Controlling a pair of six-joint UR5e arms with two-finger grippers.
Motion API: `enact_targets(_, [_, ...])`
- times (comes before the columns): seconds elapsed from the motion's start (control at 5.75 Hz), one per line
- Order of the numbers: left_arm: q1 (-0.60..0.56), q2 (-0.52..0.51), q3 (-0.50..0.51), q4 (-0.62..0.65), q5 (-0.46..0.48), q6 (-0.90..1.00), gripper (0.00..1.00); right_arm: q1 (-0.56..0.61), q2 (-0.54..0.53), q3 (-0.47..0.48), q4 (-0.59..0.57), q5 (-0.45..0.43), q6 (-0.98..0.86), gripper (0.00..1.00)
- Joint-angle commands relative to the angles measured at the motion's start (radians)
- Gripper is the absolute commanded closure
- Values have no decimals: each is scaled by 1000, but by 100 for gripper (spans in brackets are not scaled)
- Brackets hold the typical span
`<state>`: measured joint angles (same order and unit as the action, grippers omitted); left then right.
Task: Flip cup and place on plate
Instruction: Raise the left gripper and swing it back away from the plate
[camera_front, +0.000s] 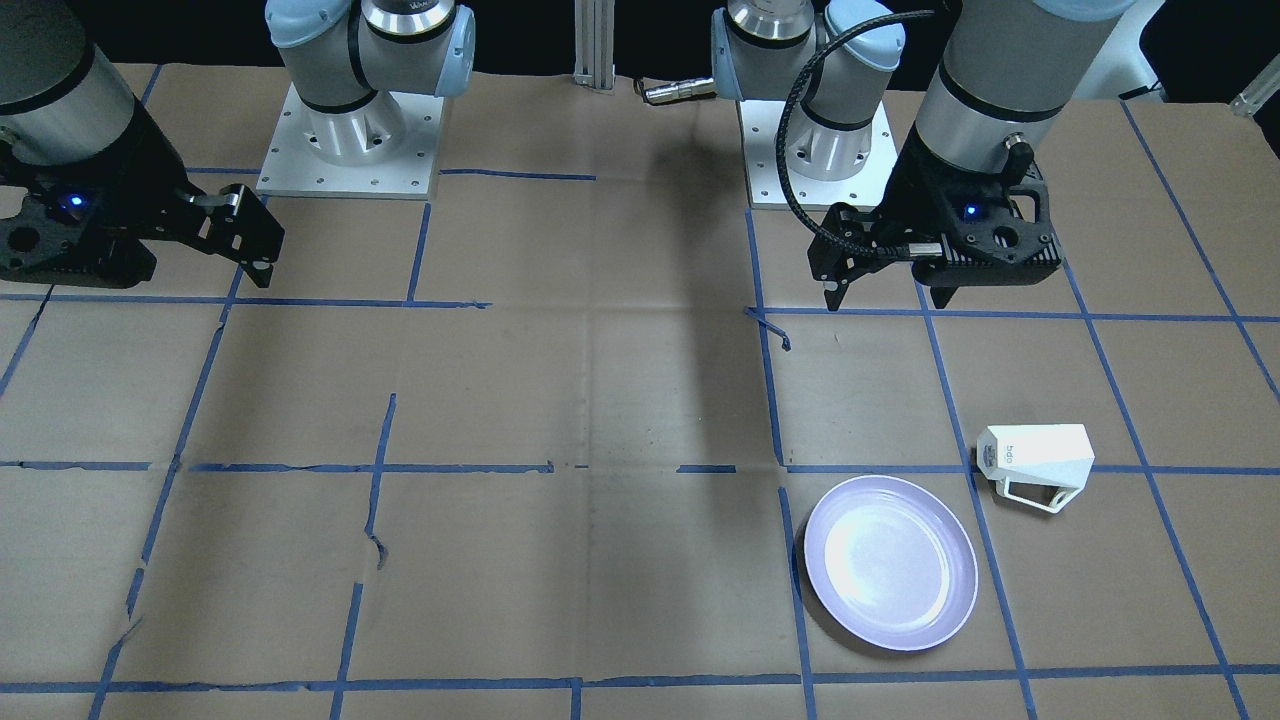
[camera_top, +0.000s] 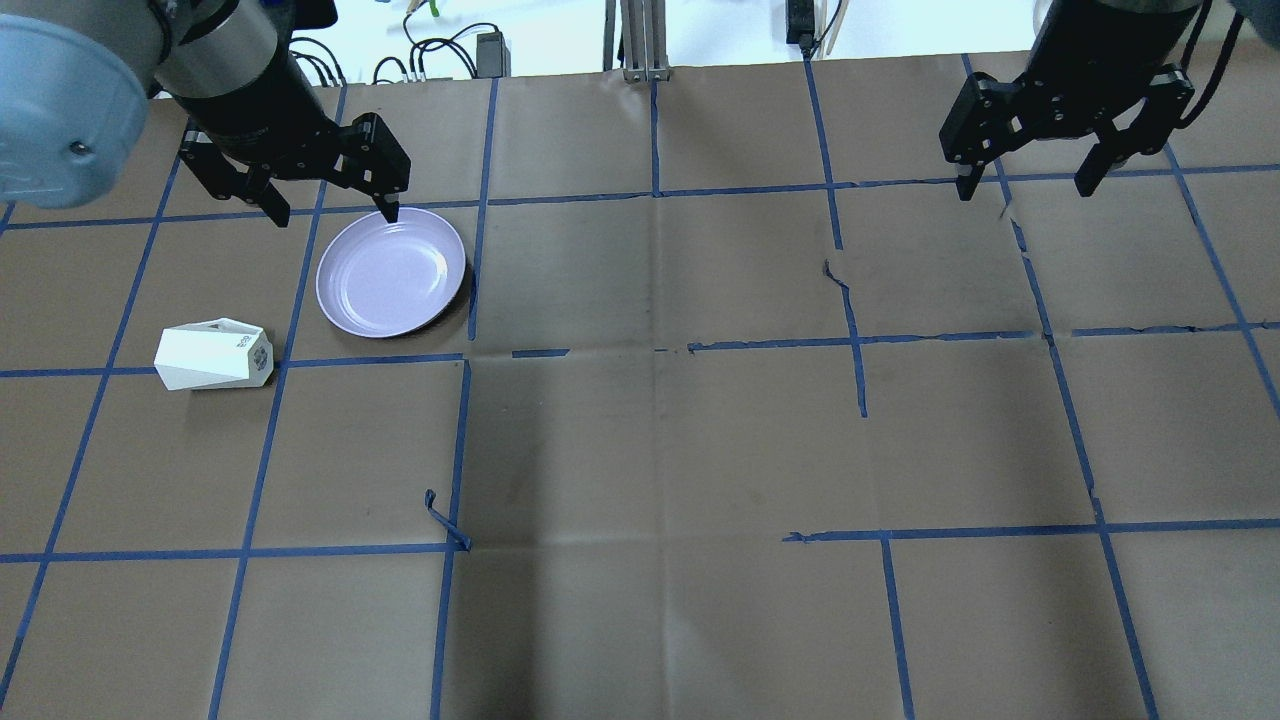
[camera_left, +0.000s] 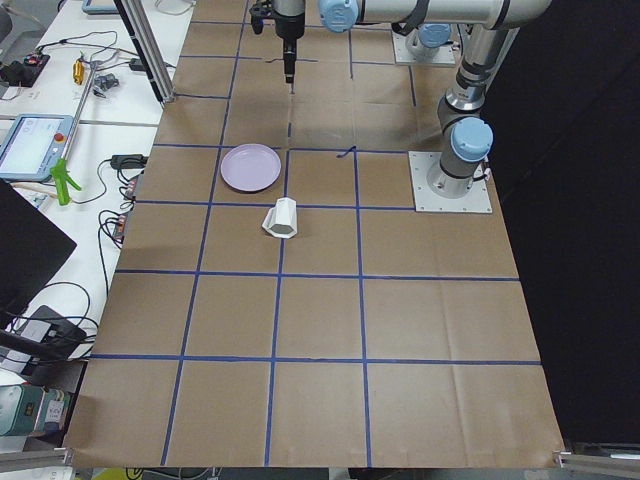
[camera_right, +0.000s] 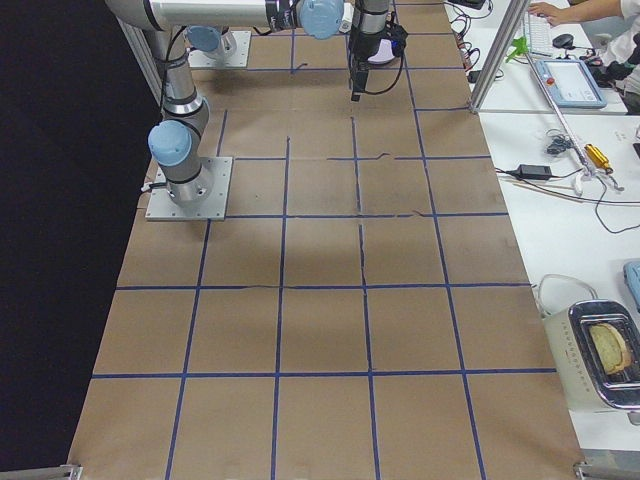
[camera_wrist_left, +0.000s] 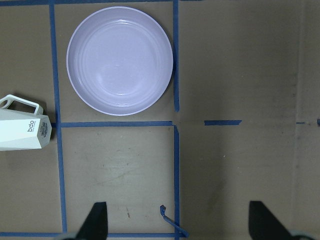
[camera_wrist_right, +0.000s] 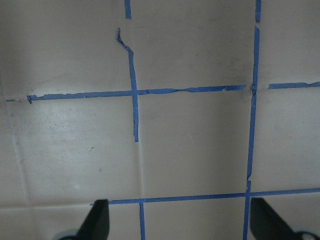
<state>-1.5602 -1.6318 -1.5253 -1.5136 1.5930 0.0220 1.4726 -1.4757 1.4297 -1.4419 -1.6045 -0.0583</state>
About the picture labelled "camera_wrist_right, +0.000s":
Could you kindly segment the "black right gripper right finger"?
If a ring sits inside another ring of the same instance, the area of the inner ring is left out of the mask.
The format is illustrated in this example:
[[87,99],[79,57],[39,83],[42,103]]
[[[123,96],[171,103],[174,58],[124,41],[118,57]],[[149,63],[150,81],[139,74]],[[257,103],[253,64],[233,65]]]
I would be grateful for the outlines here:
[[294,231],[261,197],[250,200],[250,231],[256,240],[318,240],[308,231]]

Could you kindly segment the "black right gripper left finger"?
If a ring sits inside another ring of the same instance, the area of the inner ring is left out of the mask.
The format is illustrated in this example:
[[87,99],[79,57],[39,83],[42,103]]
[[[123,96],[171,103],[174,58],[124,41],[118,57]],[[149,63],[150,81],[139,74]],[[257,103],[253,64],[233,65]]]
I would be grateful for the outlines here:
[[109,201],[96,200],[77,231],[77,240],[107,240],[110,233]]

